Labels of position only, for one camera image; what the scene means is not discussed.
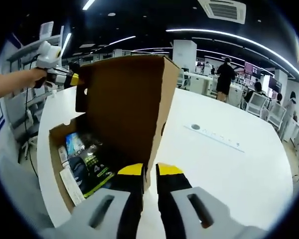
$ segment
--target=cardboard box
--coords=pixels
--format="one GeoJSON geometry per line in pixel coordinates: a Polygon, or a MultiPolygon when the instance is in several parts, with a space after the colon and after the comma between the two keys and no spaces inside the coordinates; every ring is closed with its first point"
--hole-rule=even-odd
{"type": "Polygon", "coordinates": [[[95,133],[100,141],[117,149],[117,167],[147,165],[145,190],[159,147],[176,87],[179,68],[161,56],[110,58],[80,68],[76,111],[85,114],[70,125],[50,131],[54,175],[70,211],[74,205],[60,177],[63,169],[58,147],[76,131],[95,133]]]}

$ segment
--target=ceiling light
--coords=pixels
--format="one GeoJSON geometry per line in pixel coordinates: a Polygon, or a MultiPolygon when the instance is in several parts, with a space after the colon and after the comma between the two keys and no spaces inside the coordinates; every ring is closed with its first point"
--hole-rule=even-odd
{"type": "Polygon", "coordinates": [[[264,68],[260,68],[262,71],[266,71],[266,72],[268,72],[269,74],[271,74],[272,76],[275,76],[273,73],[271,73],[270,71],[267,71],[266,69],[264,69],[264,68]]]}
{"type": "Polygon", "coordinates": [[[260,54],[260,53],[259,53],[259,52],[257,52],[257,51],[254,51],[254,50],[252,50],[252,49],[249,49],[249,48],[247,48],[247,47],[245,47],[245,50],[248,50],[248,51],[254,52],[255,54],[257,54],[257,55],[260,55],[261,57],[264,57],[264,58],[266,58],[267,60],[269,60],[269,58],[268,58],[267,56],[264,56],[263,54],[260,54]]]}
{"type": "Polygon", "coordinates": [[[129,39],[132,39],[132,38],[134,38],[134,37],[136,37],[136,36],[130,36],[130,37],[127,37],[127,38],[124,38],[124,39],[121,39],[121,40],[112,42],[112,43],[110,43],[109,45],[113,45],[113,44],[118,43],[118,42],[121,42],[121,41],[129,40],[129,39]]]}
{"type": "Polygon", "coordinates": [[[173,48],[172,47],[154,47],[154,48],[137,49],[137,50],[133,50],[133,51],[154,50],[154,49],[173,49],[173,48]]]}
{"type": "MultiPolygon", "coordinates": [[[[220,59],[220,58],[216,58],[216,57],[212,57],[212,56],[205,56],[205,58],[211,58],[211,59],[224,61],[224,59],[220,59]]],[[[234,63],[234,62],[230,62],[230,63],[233,64],[233,65],[237,65],[237,66],[241,66],[242,68],[245,68],[245,66],[243,66],[243,65],[240,65],[240,64],[237,64],[237,63],[234,63]]]]}
{"type": "Polygon", "coordinates": [[[61,50],[60,57],[62,57],[62,55],[63,55],[63,53],[65,51],[65,48],[66,48],[66,46],[68,45],[68,43],[70,41],[71,35],[72,35],[71,33],[68,33],[68,35],[66,36],[64,45],[63,45],[62,50],[61,50]]]}
{"type": "Polygon", "coordinates": [[[237,47],[240,47],[240,48],[244,48],[243,46],[240,46],[240,45],[237,45],[237,44],[228,42],[228,41],[221,41],[221,40],[216,40],[216,39],[214,39],[214,41],[218,41],[218,42],[222,42],[222,43],[230,44],[230,45],[233,45],[233,46],[237,46],[237,47]]]}
{"type": "Polygon", "coordinates": [[[169,51],[149,52],[149,53],[152,53],[152,54],[166,54],[166,53],[169,53],[169,51]]]}
{"type": "Polygon", "coordinates": [[[202,40],[210,40],[212,41],[213,39],[211,38],[204,38],[204,37],[192,37],[193,39],[202,39],[202,40]]]}
{"type": "Polygon", "coordinates": [[[282,61],[284,61],[287,65],[289,65],[298,75],[299,75],[299,70],[294,67],[288,60],[286,60],[284,57],[282,57],[281,55],[279,55],[277,52],[269,49],[268,47],[262,45],[262,44],[259,44],[255,41],[252,41],[250,39],[247,39],[245,37],[242,37],[242,36],[238,36],[238,35],[235,35],[235,34],[231,34],[231,33],[228,33],[228,32],[222,32],[222,31],[215,31],[215,30],[208,30],[208,29],[191,29],[191,28],[181,28],[181,29],[168,29],[166,30],[166,32],[177,32],[177,31],[199,31],[199,32],[208,32],[208,33],[215,33],[215,34],[220,34],[220,35],[226,35],[226,36],[231,36],[231,37],[235,37],[235,38],[238,38],[240,40],[243,40],[243,41],[247,41],[249,43],[252,43],[256,46],[259,46],[263,49],[265,49],[266,51],[272,53],[273,55],[277,56],[279,59],[281,59],[282,61]]]}
{"type": "Polygon", "coordinates": [[[95,0],[88,0],[87,3],[84,5],[83,10],[86,11],[89,7],[94,3],[95,0]]]}
{"type": "Polygon", "coordinates": [[[83,44],[80,46],[80,48],[87,48],[87,47],[92,47],[94,46],[95,44],[83,44]]]}
{"type": "Polygon", "coordinates": [[[287,72],[289,74],[289,71],[287,71],[284,67],[282,67],[281,65],[279,65],[276,61],[269,59],[271,62],[273,62],[274,64],[276,64],[277,66],[279,66],[281,69],[283,69],[285,72],[287,72]]]}
{"type": "Polygon", "coordinates": [[[234,58],[234,59],[240,60],[240,61],[245,61],[245,60],[243,60],[243,59],[240,59],[240,58],[237,58],[237,57],[234,57],[234,56],[230,56],[230,55],[226,55],[226,54],[223,54],[223,53],[219,53],[219,52],[207,51],[207,50],[200,50],[200,49],[197,49],[197,51],[205,51],[205,52],[210,52],[210,53],[214,53],[214,54],[219,54],[219,55],[223,55],[223,56],[228,56],[228,57],[231,57],[231,58],[234,58]]]}
{"type": "Polygon", "coordinates": [[[133,52],[133,53],[148,53],[148,54],[152,54],[151,52],[146,52],[146,51],[129,51],[129,50],[126,50],[126,51],[133,52]]]}

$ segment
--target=product package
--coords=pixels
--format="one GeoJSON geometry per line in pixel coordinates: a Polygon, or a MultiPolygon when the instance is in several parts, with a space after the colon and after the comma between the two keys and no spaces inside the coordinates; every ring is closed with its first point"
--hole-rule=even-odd
{"type": "Polygon", "coordinates": [[[72,133],[66,136],[68,163],[73,177],[85,198],[106,184],[113,176],[107,155],[99,154],[102,143],[90,134],[72,133]]]}

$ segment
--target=pillar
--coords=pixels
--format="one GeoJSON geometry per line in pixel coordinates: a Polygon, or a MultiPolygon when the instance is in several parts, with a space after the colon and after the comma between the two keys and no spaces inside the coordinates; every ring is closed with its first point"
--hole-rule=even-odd
{"type": "Polygon", "coordinates": [[[288,82],[288,75],[283,72],[282,70],[276,69],[275,70],[275,79],[281,83],[281,94],[283,95],[283,100],[289,96],[286,96],[287,90],[287,82],[288,82]]]}
{"type": "Polygon", "coordinates": [[[115,49],[113,51],[112,57],[119,57],[119,56],[123,56],[123,50],[122,49],[115,49]]]}
{"type": "Polygon", "coordinates": [[[190,40],[174,40],[173,62],[179,68],[188,68],[195,72],[197,44],[190,40]]]}

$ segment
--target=display screen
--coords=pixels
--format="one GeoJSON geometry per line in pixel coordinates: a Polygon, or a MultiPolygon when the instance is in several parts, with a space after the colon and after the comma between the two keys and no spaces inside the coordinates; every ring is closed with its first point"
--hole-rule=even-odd
{"type": "Polygon", "coordinates": [[[248,62],[245,62],[245,73],[250,74],[257,79],[260,79],[260,69],[248,62]]]}
{"type": "Polygon", "coordinates": [[[273,91],[280,93],[281,91],[281,83],[277,81],[275,78],[270,77],[268,87],[273,91]]]}

